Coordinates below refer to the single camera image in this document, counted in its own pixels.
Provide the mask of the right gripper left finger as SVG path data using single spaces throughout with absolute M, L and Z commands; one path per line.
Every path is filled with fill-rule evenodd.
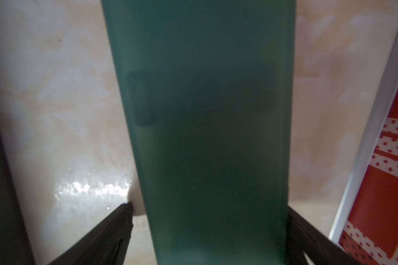
M 122 265 L 133 230 L 133 204 L 121 204 L 52 265 Z

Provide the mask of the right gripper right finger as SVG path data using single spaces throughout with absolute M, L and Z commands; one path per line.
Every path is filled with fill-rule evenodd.
M 286 265 L 358 265 L 359 261 L 319 232 L 292 208 L 287 218 Z

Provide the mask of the green pencil case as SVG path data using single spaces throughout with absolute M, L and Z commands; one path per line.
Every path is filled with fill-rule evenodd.
M 160 265 L 285 261 L 295 1 L 103 1 Z

